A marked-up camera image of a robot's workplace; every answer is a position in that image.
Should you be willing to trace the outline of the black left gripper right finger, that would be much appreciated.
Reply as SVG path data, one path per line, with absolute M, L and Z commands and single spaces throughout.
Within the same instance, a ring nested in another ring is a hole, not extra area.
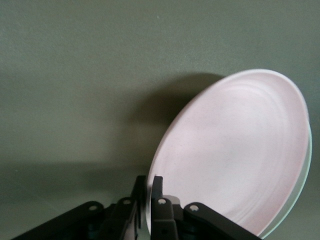
M 163 177 L 155 176 L 150 197 L 152 240 L 259 240 L 260 237 L 200 202 L 184 208 L 163 195 Z

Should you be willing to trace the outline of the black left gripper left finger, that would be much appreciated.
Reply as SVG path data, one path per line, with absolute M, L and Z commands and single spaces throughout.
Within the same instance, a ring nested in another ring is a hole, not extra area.
M 136 177 L 130 196 L 104 207 L 85 202 L 15 237 L 15 240 L 136 240 L 146 201 L 146 176 Z

